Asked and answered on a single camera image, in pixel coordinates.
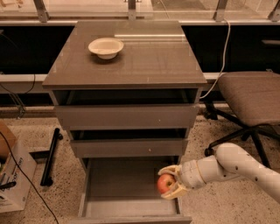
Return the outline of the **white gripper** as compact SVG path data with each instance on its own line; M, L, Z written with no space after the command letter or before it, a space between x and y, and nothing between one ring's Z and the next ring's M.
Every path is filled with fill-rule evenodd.
M181 165L169 165L160 169L158 175L171 174L179 177L180 183L175 183L171 189L161 195L165 200L173 200L184 196L187 193L186 188L199 189L206 185L205 181L200 175L199 167L196 160L184 162Z

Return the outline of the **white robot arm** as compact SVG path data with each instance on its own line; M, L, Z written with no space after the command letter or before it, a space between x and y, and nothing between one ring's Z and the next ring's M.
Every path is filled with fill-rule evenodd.
M200 189L210 182L244 177L280 202L280 174L260 164L234 143L221 144L212 156L166 166L158 176L157 189L166 200L181 197L189 190Z

